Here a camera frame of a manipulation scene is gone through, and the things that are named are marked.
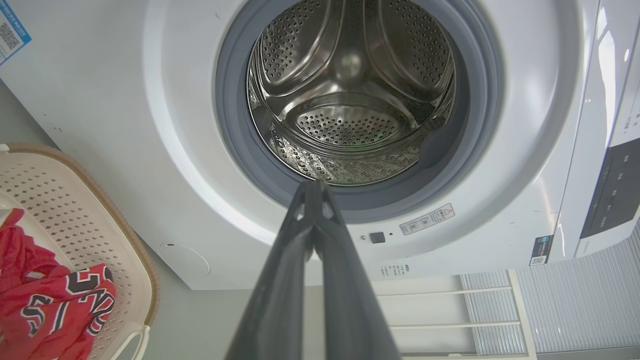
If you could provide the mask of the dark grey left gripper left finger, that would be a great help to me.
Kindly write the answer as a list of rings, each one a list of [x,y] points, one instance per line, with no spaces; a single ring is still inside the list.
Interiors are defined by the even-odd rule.
[[[298,186],[247,303],[227,360],[300,360],[306,263],[313,255],[309,183]]]

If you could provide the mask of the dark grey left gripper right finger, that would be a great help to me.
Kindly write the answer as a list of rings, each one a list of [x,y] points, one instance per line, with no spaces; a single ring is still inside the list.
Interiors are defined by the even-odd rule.
[[[400,353],[329,185],[314,182],[316,235],[322,260],[326,357],[398,360]]]

